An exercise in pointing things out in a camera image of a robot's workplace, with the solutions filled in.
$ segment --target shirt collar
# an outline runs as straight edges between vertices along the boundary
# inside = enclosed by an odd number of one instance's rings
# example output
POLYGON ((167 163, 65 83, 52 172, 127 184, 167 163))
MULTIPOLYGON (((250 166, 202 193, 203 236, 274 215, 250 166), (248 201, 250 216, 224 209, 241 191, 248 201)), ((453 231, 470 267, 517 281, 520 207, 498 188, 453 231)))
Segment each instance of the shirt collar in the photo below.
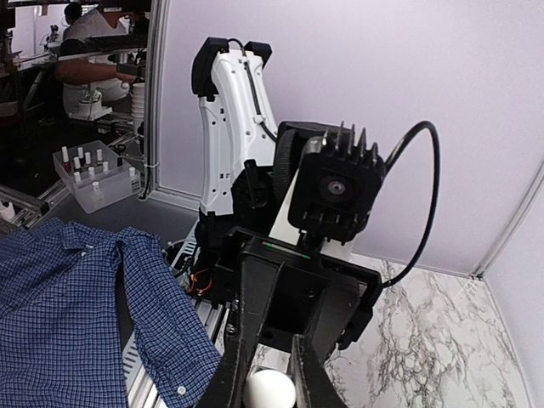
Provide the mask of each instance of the shirt collar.
POLYGON ((64 249, 91 249, 113 235, 112 232, 89 228, 74 222, 68 223, 60 231, 64 249))

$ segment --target marble surface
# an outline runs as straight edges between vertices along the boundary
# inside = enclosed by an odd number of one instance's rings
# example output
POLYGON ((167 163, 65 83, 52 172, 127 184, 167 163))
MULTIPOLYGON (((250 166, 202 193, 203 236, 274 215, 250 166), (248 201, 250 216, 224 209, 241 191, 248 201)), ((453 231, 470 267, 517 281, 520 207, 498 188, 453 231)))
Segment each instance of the marble surface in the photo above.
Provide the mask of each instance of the marble surface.
MULTIPOLYGON (((402 269, 361 256, 352 262, 385 279, 402 269)), ((259 346, 253 364, 285 371, 288 361, 259 346)), ((485 284, 421 269, 384 292, 360 340, 336 350, 325 368, 354 408, 530 406, 485 284)))

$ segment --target white egg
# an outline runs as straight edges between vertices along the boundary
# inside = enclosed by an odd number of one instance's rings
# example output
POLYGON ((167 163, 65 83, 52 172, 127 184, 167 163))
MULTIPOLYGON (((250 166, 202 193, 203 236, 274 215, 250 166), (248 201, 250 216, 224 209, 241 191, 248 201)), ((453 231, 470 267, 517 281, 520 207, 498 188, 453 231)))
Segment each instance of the white egg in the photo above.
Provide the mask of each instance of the white egg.
POLYGON ((246 408, 292 408, 296 402, 295 384, 283 372, 262 370, 246 381, 246 408))

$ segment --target vial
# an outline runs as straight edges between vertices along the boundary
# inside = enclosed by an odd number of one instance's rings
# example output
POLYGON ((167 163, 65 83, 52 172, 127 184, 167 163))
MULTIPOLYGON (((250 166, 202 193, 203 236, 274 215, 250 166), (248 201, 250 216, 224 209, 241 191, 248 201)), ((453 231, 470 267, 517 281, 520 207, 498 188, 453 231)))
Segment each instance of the vial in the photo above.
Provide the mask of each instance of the vial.
POLYGON ((136 193, 140 189, 139 185, 139 174, 136 174, 136 169, 134 167, 130 167, 128 169, 128 175, 130 176, 130 187, 132 189, 133 193, 136 193))
POLYGON ((82 169, 82 162, 77 156, 74 157, 74 169, 76 172, 79 172, 82 169))
POLYGON ((104 206, 104 194, 100 190, 100 183, 95 181, 93 183, 93 203, 94 208, 98 209, 104 206))
POLYGON ((68 148, 63 146, 62 150, 62 161, 64 162, 63 167, 67 173, 71 172, 70 157, 68 156, 68 148))

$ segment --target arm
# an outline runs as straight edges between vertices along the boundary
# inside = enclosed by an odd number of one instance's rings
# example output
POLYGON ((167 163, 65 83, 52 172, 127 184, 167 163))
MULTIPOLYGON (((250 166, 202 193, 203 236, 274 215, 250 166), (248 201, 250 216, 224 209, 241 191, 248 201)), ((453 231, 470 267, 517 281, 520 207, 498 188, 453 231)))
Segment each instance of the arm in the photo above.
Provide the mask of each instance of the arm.
POLYGON ((88 83, 119 79, 123 82, 134 82, 135 77, 117 73, 115 65, 91 64, 75 59, 59 62, 55 68, 55 78, 70 85, 86 85, 88 83))

